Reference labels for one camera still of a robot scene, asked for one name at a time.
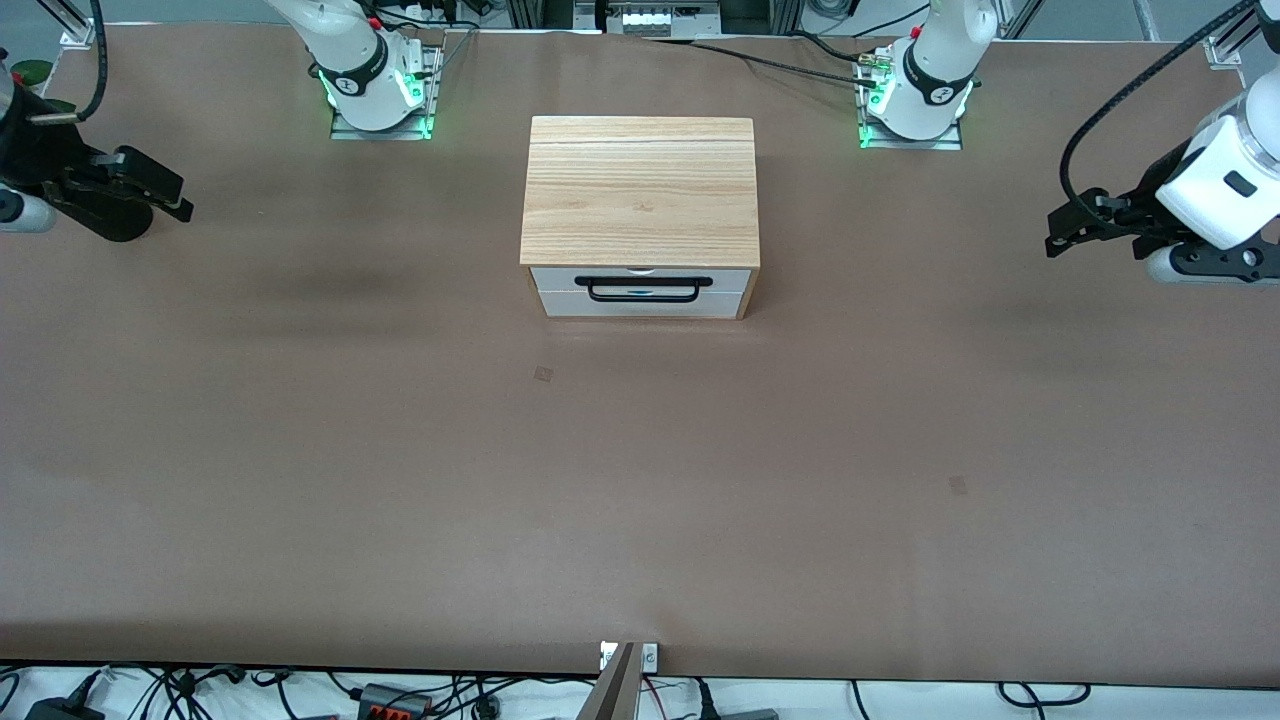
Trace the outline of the wooden drawer with white front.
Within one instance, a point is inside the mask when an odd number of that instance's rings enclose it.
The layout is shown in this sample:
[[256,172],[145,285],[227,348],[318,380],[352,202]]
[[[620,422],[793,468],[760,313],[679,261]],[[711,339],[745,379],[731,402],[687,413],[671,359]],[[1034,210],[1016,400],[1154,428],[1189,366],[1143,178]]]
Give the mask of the wooden drawer with white front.
[[753,272],[731,268],[534,266],[531,274],[538,288],[545,292],[585,291],[573,283],[576,275],[705,275],[710,277],[714,284],[704,291],[741,293],[751,279]]

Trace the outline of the white lower drawer front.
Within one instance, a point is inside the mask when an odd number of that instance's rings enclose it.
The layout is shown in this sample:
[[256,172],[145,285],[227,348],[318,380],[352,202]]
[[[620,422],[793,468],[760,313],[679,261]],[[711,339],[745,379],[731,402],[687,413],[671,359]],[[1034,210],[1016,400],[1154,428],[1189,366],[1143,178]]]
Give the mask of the white lower drawer front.
[[696,318],[735,319],[742,293],[699,293],[691,302],[668,304],[631,296],[620,302],[600,302],[585,291],[540,292],[543,309],[552,318]]

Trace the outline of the light wooden drawer cabinet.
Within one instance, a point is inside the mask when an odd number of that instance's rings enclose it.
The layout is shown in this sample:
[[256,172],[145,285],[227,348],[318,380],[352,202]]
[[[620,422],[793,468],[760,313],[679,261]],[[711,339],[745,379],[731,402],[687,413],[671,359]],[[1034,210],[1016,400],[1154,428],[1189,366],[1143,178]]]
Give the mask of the light wooden drawer cabinet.
[[[762,270],[755,127],[736,117],[534,117],[518,263]],[[696,318],[552,318],[564,320]]]

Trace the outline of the red rose with green leaves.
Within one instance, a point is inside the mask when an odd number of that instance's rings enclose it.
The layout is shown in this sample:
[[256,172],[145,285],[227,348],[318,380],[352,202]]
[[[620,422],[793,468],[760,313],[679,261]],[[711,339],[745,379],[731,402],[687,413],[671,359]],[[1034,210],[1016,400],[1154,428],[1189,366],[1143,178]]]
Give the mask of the red rose with green leaves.
[[[42,97],[46,85],[54,72],[54,61],[44,59],[27,59],[13,64],[9,68],[12,78],[22,87],[29,88],[33,94]],[[52,110],[37,111],[37,114],[74,114],[77,113],[77,106],[73,102],[68,102],[55,97],[46,97],[45,102],[49,104]]]

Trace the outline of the black orange connector block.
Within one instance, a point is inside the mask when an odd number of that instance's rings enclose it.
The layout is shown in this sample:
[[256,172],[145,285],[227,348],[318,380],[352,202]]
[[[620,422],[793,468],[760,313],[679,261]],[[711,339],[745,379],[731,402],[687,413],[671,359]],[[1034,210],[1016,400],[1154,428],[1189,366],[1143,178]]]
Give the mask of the black orange connector block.
[[357,720],[428,720],[433,698],[390,685],[369,683],[360,689]]

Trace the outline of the black plug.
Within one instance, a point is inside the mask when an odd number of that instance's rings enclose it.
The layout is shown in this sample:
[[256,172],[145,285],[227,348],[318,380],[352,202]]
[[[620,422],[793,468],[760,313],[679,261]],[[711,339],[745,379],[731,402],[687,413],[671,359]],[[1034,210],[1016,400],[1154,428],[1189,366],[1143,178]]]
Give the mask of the black plug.
[[722,714],[707,680],[700,676],[695,676],[694,680],[700,698],[698,720],[780,720],[780,715],[773,708],[756,708],[735,714]]

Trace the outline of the aluminium corner bracket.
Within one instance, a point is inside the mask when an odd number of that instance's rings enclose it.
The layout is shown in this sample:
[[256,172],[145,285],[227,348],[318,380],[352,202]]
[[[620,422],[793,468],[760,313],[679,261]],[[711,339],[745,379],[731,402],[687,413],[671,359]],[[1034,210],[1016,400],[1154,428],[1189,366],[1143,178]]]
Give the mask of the aluminium corner bracket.
[[1238,5],[1225,12],[1203,38],[1206,58],[1215,70],[1239,68],[1244,49],[1263,35],[1260,0],[1240,0]]
[[91,47],[95,31],[92,15],[86,15],[73,0],[42,0],[42,3],[61,27],[59,44],[63,47]]

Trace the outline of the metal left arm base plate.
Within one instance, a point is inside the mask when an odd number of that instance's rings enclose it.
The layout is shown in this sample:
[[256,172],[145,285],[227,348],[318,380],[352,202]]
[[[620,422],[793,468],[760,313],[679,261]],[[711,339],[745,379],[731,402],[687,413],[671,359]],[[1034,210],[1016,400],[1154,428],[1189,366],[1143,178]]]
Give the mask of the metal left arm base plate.
[[860,55],[854,64],[855,77],[870,81],[869,87],[856,90],[860,146],[960,150],[960,118],[974,79],[950,85],[928,79],[919,88],[904,76],[901,59],[901,51],[884,45]]

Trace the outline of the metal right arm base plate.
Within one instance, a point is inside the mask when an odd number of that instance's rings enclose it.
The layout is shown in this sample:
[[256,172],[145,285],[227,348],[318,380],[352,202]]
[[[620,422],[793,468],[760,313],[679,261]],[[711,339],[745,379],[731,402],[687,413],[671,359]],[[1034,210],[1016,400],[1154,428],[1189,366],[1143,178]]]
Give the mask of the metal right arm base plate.
[[[378,81],[374,97],[346,97],[326,87],[332,108],[333,140],[426,141],[433,136],[438,94],[442,83],[444,54],[440,47],[425,46],[421,58],[401,59],[388,67]],[[355,109],[358,120],[392,120],[385,128],[366,129],[349,122],[346,109]]]

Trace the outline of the small metal post bracket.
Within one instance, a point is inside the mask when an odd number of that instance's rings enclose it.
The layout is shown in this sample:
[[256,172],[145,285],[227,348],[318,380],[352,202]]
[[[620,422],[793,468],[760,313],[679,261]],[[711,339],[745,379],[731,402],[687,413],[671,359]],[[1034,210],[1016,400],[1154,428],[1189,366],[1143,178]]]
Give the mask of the small metal post bracket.
[[[599,671],[604,673],[614,653],[622,647],[617,642],[602,642],[599,644]],[[659,674],[659,644],[655,642],[641,643],[639,652],[640,664],[645,675]]]

